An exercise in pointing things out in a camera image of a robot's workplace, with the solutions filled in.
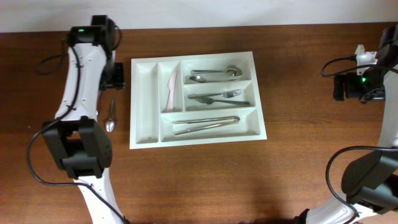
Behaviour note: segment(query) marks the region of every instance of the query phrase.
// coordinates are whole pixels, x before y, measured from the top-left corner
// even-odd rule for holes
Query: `cutlery tray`
[[[237,80],[225,82],[192,83],[189,80],[191,70],[224,70],[228,65],[239,67],[243,74]],[[167,110],[170,91],[168,84],[173,71],[177,71],[174,108]],[[226,74],[222,73],[211,75],[218,78],[223,75],[226,77]],[[220,102],[206,105],[188,99],[189,94],[221,93],[235,89],[241,89],[242,94],[232,98],[222,96],[211,96],[211,98],[248,101],[249,106]],[[240,121],[237,124],[194,133],[178,136],[173,134],[197,126],[197,124],[176,125],[173,124],[174,121],[225,116],[239,116]],[[267,135],[252,52],[131,60],[130,149],[261,139],[267,139]]]

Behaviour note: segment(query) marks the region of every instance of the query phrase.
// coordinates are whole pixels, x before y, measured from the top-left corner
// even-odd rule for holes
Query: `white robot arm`
[[[129,223],[116,205],[109,179],[111,142],[96,122],[100,91],[124,88],[123,65],[114,62],[115,28],[107,16],[93,16],[90,26],[72,27],[67,83],[55,114],[61,119],[43,131],[58,168],[80,188],[94,224]],[[73,133],[80,138],[70,139]]]
[[[346,96],[356,96],[367,103],[385,98],[382,131],[378,147],[391,148],[389,152],[372,152],[354,162],[346,169],[342,181],[343,192],[338,196],[357,211],[333,197],[321,207],[306,210],[296,223],[305,224],[349,224],[366,217],[398,212],[398,176],[392,174],[398,169],[398,26],[386,29],[379,46],[379,52],[364,52],[362,45],[356,51],[357,66],[366,64],[381,65],[395,71],[380,71],[376,67],[357,69],[347,77],[335,77],[335,99],[341,99],[336,89],[341,78],[345,83]]]

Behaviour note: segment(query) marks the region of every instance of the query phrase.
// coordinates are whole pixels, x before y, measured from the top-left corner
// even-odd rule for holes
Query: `spoon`
[[[204,73],[226,73],[228,76],[240,77],[242,75],[242,70],[234,65],[229,65],[225,70],[191,70],[191,75]]]
[[[201,77],[200,75],[194,75],[189,77],[189,80],[194,83],[206,83],[208,82],[206,78]]]
[[[113,131],[114,126],[116,124],[115,120],[113,119],[114,111],[115,111],[115,105],[114,105],[114,99],[113,99],[112,102],[111,102],[111,106],[109,108],[109,118],[105,122],[105,129],[109,133]]]
[[[191,83],[209,83],[209,82],[228,82],[228,81],[235,81],[234,80],[225,80],[225,81],[208,81],[206,78],[201,77],[200,75],[194,75],[189,77]]]

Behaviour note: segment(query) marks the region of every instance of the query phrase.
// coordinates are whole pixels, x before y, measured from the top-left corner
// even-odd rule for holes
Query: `fork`
[[[242,94],[242,90],[237,89],[237,90],[225,91],[222,93],[189,94],[188,99],[194,99],[199,96],[223,96],[225,98],[231,98],[234,96],[239,96],[240,94]]]
[[[207,105],[210,105],[214,102],[231,103],[231,104],[235,104],[235,105],[239,105],[239,106],[249,106],[250,105],[250,102],[248,102],[248,101],[215,100],[215,99],[212,99],[210,97],[205,97],[205,96],[196,97],[195,100],[199,103],[204,103]]]

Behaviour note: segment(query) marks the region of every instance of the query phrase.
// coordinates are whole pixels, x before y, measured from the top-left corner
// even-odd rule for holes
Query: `tongs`
[[[205,122],[213,122],[213,121],[225,121],[225,122],[220,122],[216,124],[208,124],[205,126],[196,126],[192,128],[187,128],[183,131],[177,131],[173,133],[174,135],[180,135],[180,134],[187,134],[187,133],[192,133],[195,131],[202,131],[210,128],[217,128],[221,126],[226,126],[229,124],[237,124],[239,123],[239,120],[241,118],[238,116],[227,116],[227,117],[222,117],[222,118],[205,118],[205,119],[193,119],[193,120],[186,120],[186,121],[173,121],[173,124],[196,124],[196,123],[205,123]]]

